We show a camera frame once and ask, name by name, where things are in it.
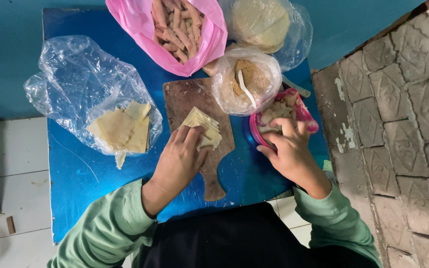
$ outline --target person's left hand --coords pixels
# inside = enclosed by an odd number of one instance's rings
[[[152,178],[142,187],[142,203],[153,217],[170,203],[200,171],[211,147],[198,152],[196,144],[205,131],[202,126],[183,125],[172,133]]]

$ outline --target white floor tile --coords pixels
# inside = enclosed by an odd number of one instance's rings
[[[279,209],[277,208],[277,200],[266,201],[273,206],[274,212],[279,216]]]
[[[16,234],[51,227],[49,171],[0,178],[2,212],[0,237],[9,235],[6,217],[12,216]]]
[[[41,268],[54,257],[51,229],[0,238],[0,268]]]
[[[0,122],[0,176],[49,169],[45,117]]]
[[[122,268],[132,268],[132,254],[128,255],[123,262]]]
[[[297,240],[306,247],[309,247],[311,231],[311,224],[291,229],[291,232],[295,235],[295,238],[297,238]]]
[[[294,197],[277,199],[279,217],[289,229],[309,224],[295,211],[296,206]]]

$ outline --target green sleeve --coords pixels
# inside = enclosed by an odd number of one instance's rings
[[[295,211],[312,223],[309,247],[346,247],[382,267],[368,226],[336,186],[332,186],[330,194],[320,200],[297,188],[294,188],[294,196],[297,203]]]
[[[93,202],[69,230],[47,268],[121,267],[141,245],[151,246],[155,230],[142,207],[142,180]]]

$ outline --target pink bowl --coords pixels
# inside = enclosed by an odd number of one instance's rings
[[[288,88],[284,92],[278,93],[276,97],[274,98],[274,101],[279,101],[282,99],[286,94],[294,95],[297,94],[297,90],[295,88]],[[312,115],[310,115],[309,111],[307,111],[307,107],[304,105],[304,102],[301,99],[301,96],[297,94],[297,100],[294,104],[295,107],[295,116],[298,121],[304,121],[307,123],[307,130],[314,134],[319,130],[319,124],[312,118]],[[249,129],[251,130],[251,134],[254,137],[254,140],[260,144],[267,147],[269,146],[266,141],[261,137],[259,134],[259,131],[256,127],[256,115],[257,113],[252,114],[249,117]]]

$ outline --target pink plastic bag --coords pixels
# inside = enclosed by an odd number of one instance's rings
[[[152,0],[106,0],[110,13],[137,44],[163,69],[179,76],[190,76],[203,65],[224,55],[228,31],[216,0],[188,0],[203,14],[200,48],[196,57],[184,65],[153,41]]]

